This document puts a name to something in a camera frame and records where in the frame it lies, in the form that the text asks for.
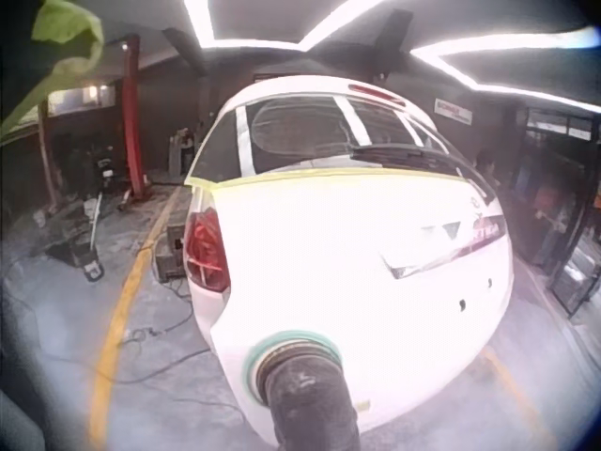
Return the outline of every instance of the cable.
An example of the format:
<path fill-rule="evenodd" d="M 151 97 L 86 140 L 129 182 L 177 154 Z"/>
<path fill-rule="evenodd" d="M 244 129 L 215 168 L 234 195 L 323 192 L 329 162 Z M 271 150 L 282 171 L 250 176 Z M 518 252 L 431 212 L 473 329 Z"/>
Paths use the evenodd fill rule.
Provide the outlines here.
<path fill-rule="evenodd" d="M 177 329 L 178 327 L 183 326 L 193 315 L 194 311 L 192 309 L 192 305 L 190 304 L 190 313 L 186 318 L 160 331 L 155 331 L 152 327 L 142 327 L 139 329 L 134 329 L 130 333 L 130 338 L 128 338 L 127 340 L 123 340 L 121 343 L 119 343 L 119 347 L 129 345 L 130 343 L 142 343 L 144 340 L 146 340 L 146 333 L 148 333 L 148 335 L 150 336 L 168 334 Z"/>
<path fill-rule="evenodd" d="M 245 421 L 244 412 L 238 406 L 235 406 L 234 404 L 230 404 L 227 402 L 221 402 L 221 401 L 205 401 L 204 399 L 195 399 L 193 397 L 173 397 L 167 390 L 164 390 L 162 388 L 155 387 L 154 385 L 150 385 L 146 382 L 142 382 L 142 385 L 145 388 L 148 388 L 150 390 L 154 390 L 156 392 L 166 395 L 169 398 L 169 400 L 172 402 L 190 402 L 190 403 L 194 403 L 194 404 L 199 404 L 201 406 L 225 407 L 227 409 L 231 409 L 233 411 L 236 411 L 240 415 L 240 419 L 242 420 L 242 422 Z"/>
<path fill-rule="evenodd" d="M 114 379 L 114 378 L 111 378 L 111 377 L 109 377 L 109 376 L 107 376 L 107 375 L 99 372 L 95 367 L 93 367 L 92 365 L 87 364 L 86 362 L 82 362 L 82 361 L 75 360 L 75 359 L 70 359 L 68 357 L 61 357 L 61 356 L 53 355 L 50 352 L 47 352 L 41 346 L 41 342 L 39 340 L 39 323 L 38 323 L 38 314 L 36 313 L 36 310 L 29 303 L 27 303 L 26 301 L 24 301 L 22 299 L 19 299 L 19 298 L 16 298 L 16 297 L 12 296 L 11 294 L 9 294 L 7 292 L 5 292 L 4 294 L 7 295 L 13 301 L 16 301 L 16 302 L 22 304 L 27 310 L 29 310 L 30 312 L 32 312 L 34 314 L 34 318 L 35 318 L 35 321 L 36 321 L 36 329 L 38 331 L 38 333 L 37 333 L 37 338 L 38 339 L 37 339 L 36 346 L 39 349 L 39 351 L 46 358 L 48 358 L 50 360 L 53 360 L 53 361 L 57 361 L 57 362 L 63 362 L 63 363 L 67 363 L 67 364 L 74 364 L 74 365 L 82 366 L 82 367 L 84 367 L 84 368 L 86 368 L 86 369 L 88 369 L 88 370 L 90 370 L 90 371 L 98 374 L 99 376 L 101 376 L 102 378 L 106 379 L 107 381 L 110 381 L 110 382 L 112 382 L 114 384 L 117 384 L 117 385 L 133 385 L 133 384 L 136 384 L 136 383 L 148 381 L 148 380 L 150 380 L 152 378 L 155 378 L 156 376 L 159 376 L 162 373 L 165 373 L 165 372 L 169 371 L 170 369 L 175 368 L 178 365 L 183 364 L 187 360 L 190 360 L 193 357 L 196 357 L 197 355 L 202 355 L 202 354 L 207 353 L 207 352 L 210 351 L 210 348 L 205 348 L 203 350 L 197 350 L 195 352 L 191 352 L 190 354 L 184 355 L 183 357 L 175 360 L 171 364 L 163 366 L 163 367 L 161 367 L 159 369 L 156 369 L 156 370 L 148 373 L 147 375 L 145 375 L 145 376 L 143 376 L 141 378 L 133 379 L 133 380 L 130 380 L 130 381 L 122 381 L 122 380 L 119 380 L 119 379 Z"/>

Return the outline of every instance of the workshop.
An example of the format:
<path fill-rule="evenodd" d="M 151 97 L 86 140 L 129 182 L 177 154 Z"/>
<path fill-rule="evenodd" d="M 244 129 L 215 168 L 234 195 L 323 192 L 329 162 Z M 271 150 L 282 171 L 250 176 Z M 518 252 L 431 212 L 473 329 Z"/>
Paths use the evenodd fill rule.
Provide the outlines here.
<path fill-rule="evenodd" d="M 587 2 L 17 4 L 0 449 L 601 449 Z"/>

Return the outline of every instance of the garage floor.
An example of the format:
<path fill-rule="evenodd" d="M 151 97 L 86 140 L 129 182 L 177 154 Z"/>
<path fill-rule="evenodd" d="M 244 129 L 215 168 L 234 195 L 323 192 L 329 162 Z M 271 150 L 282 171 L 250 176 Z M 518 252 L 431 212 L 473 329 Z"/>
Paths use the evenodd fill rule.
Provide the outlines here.
<path fill-rule="evenodd" d="M 89 447 L 90 415 L 111 451 L 270 449 L 241 416 L 209 352 L 136 381 L 207 348 L 190 318 L 186 283 L 166 288 L 148 266 L 129 315 L 122 317 L 126 330 L 117 381 L 109 384 L 110 398 L 98 393 L 93 368 L 124 281 L 174 190 L 154 187 L 149 201 L 126 212 L 116 211 L 115 201 L 105 205 L 98 249 L 106 274 L 96 284 L 49 257 L 22 257 L 30 252 L 32 237 L 43 233 L 33 222 L 23 221 L 5 241 L 3 261 L 19 257 L 5 267 L 10 311 L 52 409 L 54 433 L 67 449 Z M 174 210 L 185 209 L 188 201 L 184 189 Z M 518 259 L 515 268 L 507 313 L 476 360 L 424 405 L 366 433 L 362 449 L 569 449 L 601 405 L 601 337 L 594 335 L 601 331 L 601 301 L 585 304 L 569 322 L 545 292 L 542 277 Z"/>

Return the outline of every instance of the ceiling light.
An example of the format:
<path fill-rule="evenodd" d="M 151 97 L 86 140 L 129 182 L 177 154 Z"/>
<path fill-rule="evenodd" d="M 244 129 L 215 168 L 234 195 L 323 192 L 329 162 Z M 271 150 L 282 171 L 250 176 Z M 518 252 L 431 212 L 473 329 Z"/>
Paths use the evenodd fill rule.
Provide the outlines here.
<path fill-rule="evenodd" d="M 365 11 L 373 8 L 382 1 L 384 0 L 346 0 L 345 3 L 335 9 L 328 17 L 318 23 L 298 44 L 278 40 L 215 39 L 210 11 L 208 10 L 208 0 L 184 0 L 184 4 L 188 10 L 198 43 L 203 49 L 254 47 L 307 52 L 334 31 L 355 20 Z"/>
<path fill-rule="evenodd" d="M 260 39 L 216 39 L 207 45 L 205 49 L 238 49 L 240 47 L 253 47 L 257 49 L 283 49 L 299 50 L 299 44 L 293 42 L 281 42 L 279 40 Z"/>
<path fill-rule="evenodd" d="M 518 87 L 510 86 L 498 86 L 498 85 L 480 85 L 473 78 L 470 78 L 465 73 L 461 72 L 457 68 L 454 68 L 450 64 L 444 62 L 437 56 L 431 54 L 414 54 L 418 58 L 422 59 L 425 63 L 445 72 L 447 75 L 452 76 L 463 85 L 473 89 L 474 91 L 482 92 L 494 92 L 497 94 L 514 94 L 519 96 L 534 97 L 544 101 L 555 101 L 564 105 L 573 106 L 583 110 L 591 111 L 593 113 L 601 113 L 601 106 L 594 105 L 592 103 L 586 103 L 584 101 L 575 101 L 567 99 L 565 97 L 556 96 L 546 92 L 532 91 L 529 89 L 521 89 Z"/>
<path fill-rule="evenodd" d="M 586 49 L 601 45 L 601 34 L 592 26 L 567 33 L 505 34 L 488 35 L 480 38 L 452 39 L 414 49 L 411 54 L 423 62 L 452 76 L 461 84 L 474 91 L 514 94 L 533 97 L 545 101 L 555 101 L 564 105 L 581 108 L 593 113 L 601 113 L 601 106 L 584 101 L 575 101 L 546 92 L 532 91 L 518 87 L 481 85 L 473 78 L 443 61 L 440 57 L 449 54 L 481 52 L 486 50 L 516 49 Z"/>
<path fill-rule="evenodd" d="M 184 0 L 188 15 L 201 47 L 208 47 L 215 41 L 213 25 L 208 11 L 208 0 Z"/>
<path fill-rule="evenodd" d="M 303 52 L 311 50 L 334 31 L 354 21 L 365 11 L 373 8 L 382 1 L 383 0 L 346 0 L 345 3 L 331 12 L 328 17 L 307 33 L 299 43 L 300 49 Z"/>
<path fill-rule="evenodd" d="M 412 50 L 413 54 L 463 54 L 486 50 L 514 49 L 587 49 L 601 44 L 601 34 L 587 26 L 567 33 L 501 34 L 478 38 L 451 39 Z"/>

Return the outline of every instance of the sign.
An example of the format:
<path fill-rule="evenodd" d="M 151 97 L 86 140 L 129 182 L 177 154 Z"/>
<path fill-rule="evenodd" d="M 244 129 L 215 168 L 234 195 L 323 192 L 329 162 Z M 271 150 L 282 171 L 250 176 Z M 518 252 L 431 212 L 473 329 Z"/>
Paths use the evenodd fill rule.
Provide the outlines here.
<path fill-rule="evenodd" d="M 471 111 L 447 101 L 436 99 L 436 102 L 434 103 L 434 112 L 437 115 L 449 117 L 466 125 L 471 125 Z"/>

